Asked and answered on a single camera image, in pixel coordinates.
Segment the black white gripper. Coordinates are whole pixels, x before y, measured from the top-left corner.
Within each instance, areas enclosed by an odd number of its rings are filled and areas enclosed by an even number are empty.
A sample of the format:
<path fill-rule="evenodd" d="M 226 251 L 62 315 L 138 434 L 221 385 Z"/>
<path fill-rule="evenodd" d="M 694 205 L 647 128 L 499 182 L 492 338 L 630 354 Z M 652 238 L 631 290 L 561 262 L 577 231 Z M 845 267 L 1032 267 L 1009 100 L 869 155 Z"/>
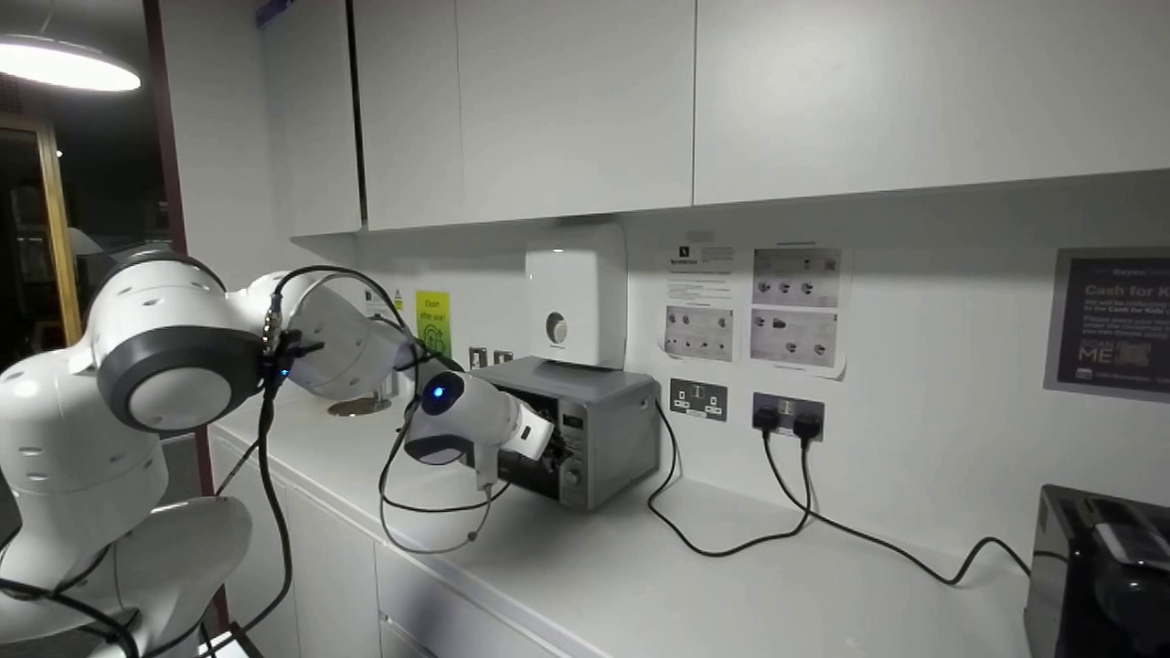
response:
<path fill-rule="evenodd" d="M 561 428 L 544 417 L 519 426 L 519 434 L 509 440 L 499 452 L 499 476 L 530 493 L 561 499 L 562 493 L 568 444 Z"/>

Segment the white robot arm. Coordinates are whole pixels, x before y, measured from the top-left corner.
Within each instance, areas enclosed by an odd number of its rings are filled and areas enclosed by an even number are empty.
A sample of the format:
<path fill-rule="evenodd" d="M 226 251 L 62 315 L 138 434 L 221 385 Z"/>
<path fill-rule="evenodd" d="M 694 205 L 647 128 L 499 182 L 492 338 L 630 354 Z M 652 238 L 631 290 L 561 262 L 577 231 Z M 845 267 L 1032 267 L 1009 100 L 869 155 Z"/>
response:
<path fill-rule="evenodd" d="M 553 426 L 524 398 L 446 361 L 396 310 L 335 293 L 335 267 L 222 287 L 190 256 L 137 256 L 98 290 L 68 348 L 0 378 L 0 472 L 17 530 L 0 554 L 0 640 L 80 624 L 105 658 L 174 658 L 246 561 L 251 521 L 234 499 L 167 500 L 165 444 L 246 398 L 297 385 L 340 406 L 383 406 L 412 385 L 406 446 L 423 463 L 541 458 Z"/>

